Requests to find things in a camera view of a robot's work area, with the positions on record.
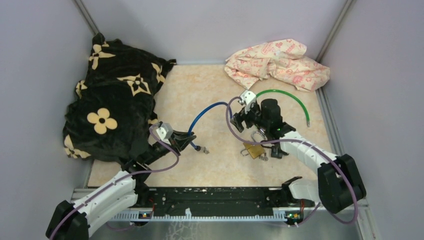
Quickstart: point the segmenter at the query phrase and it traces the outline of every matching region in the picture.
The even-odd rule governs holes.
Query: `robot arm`
[[[193,133],[174,131],[168,123],[161,123],[156,130],[160,140],[169,145],[178,154],[196,138]],[[169,150],[155,143],[146,146],[145,142],[133,144],[130,156],[136,160],[121,160],[122,171],[111,180],[87,196],[69,203],[61,202],[54,211],[46,231],[46,237],[54,240],[88,240],[103,224],[121,211],[134,205],[142,205],[144,181],[149,173],[128,176],[131,173],[147,170],[146,162],[154,162],[169,153]],[[52,237],[54,229],[70,213],[74,212]]]
[[[245,106],[239,113],[234,114],[231,120],[238,131],[244,130],[242,125],[244,122],[247,128],[255,125],[258,129],[262,129],[268,141],[296,140],[274,143],[271,157],[281,159],[283,155],[294,155],[317,175],[318,180],[296,177],[283,184],[286,187],[288,185],[291,194],[289,199],[321,202],[334,214],[350,206],[353,200],[347,185],[329,161],[336,163],[346,175],[356,199],[366,196],[367,192],[351,156],[347,154],[337,156],[302,137],[294,127],[283,122],[277,100],[265,99],[259,106],[256,95],[251,91],[244,91],[240,98],[239,103]]]

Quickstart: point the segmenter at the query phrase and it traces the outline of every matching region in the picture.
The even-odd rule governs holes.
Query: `crumpled fabric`
[[[304,56],[307,47],[293,39],[266,42],[237,51],[225,72],[245,89],[270,76],[300,91],[313,92],[330,79],[330,68]]]
[[[104,162],[129,160],[130,150],[147,143],[149,126],[158,122],[154,96],[175,64],[175,59],[165,60],[119,39],[94,36],[87,75],[76,84],[75,101],[65,115],[66,154]]]

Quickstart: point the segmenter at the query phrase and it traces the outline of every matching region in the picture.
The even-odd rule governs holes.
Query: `marble pattern surface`
[[[267,89],[280,89],[297,96],[306,106],[310,116],[310,127],[306,125],[301,106],[292,98],[267,93],[258,97],[275,98],[281,107],[283,120],[297,129],[305,138],[330,151],[330,143],[324,125],[317,96],[314,92],[297,91],[292,85],[267,79],[258,81],[250,89],[255,93]],[[159,120],[170,123],[176,131],[186,132],[193,119],[207,106],[215,102],[228,102],[239,96],[244,89],[224,72],[224,65],[176,65],[166,78],[165,84],[156,95],[155,111]],[[234,102],[233,112],[241,109]],[[295,157],[269,158],[261,161],[250,156],[241,156],[244,148],[228,130],[225,122],[225,106],[211,109],[193,129],[194,142],[206,146],[209,154],[195,151],[188,146],[174,168],[152,173],[146,184],[150,187],[269,187],[280,186],[286,180],[303,176],[316,179],[316,175]],[[251,140],[255,129],[245,129],[241,134]],[[151,169],[162,169],[172,165],[176,158],[169,153],[150,165]],[[98,187],[111,179],[120,167],[114,162],[94,161],[89,187]]]

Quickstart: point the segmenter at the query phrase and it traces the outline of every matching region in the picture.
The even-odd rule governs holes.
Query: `floral pillow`
[[[101,33],[92,44],[87,75],[65,115],[65,152],[75,159],[128,159],[133,143],[147,142],[149,126],[158,121],[154,96],[177,62],[119,39],[106,41]]]

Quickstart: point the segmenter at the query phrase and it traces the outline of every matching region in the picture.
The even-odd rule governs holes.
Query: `white wall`
[[[0,33],[0,240],[45,240],[88,169],[62,127],[92,34],[71,0],[0,1]]]
[[[357,1],[325,88],[382,239],[423,239],[424,1]]]
[[[83,0],[100,32],[179,64],[293,38],[315,58],[346,0]]]

